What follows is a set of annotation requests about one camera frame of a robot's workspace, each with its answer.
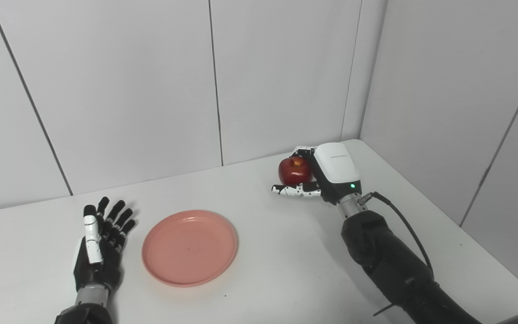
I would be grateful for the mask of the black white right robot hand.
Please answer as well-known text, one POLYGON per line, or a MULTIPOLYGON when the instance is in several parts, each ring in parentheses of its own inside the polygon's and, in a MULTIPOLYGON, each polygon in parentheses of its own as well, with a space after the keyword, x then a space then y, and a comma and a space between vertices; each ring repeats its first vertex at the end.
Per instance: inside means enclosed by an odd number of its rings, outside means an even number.
POLYGON ((290 158, 305 160, 313 181, 274 184, 271 192, 282 196, 322 198, 338 205, 346 197, 362 196, 361 175, 341 142, 296 146, 290 158))

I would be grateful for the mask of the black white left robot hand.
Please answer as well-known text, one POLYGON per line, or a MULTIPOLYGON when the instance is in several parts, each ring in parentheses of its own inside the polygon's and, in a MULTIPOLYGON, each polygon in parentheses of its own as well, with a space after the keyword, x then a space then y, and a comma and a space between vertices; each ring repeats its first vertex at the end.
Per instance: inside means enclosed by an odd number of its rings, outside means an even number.
POLYGON ((110 211, 106 211, 109 203, 109 197, 102 197, 98 205, 84 207, 85 233, 73 270, 76 291, 99 284, 113 293, 121 284, 122 254, 136 220, 125 201, 117 201, 110 211))

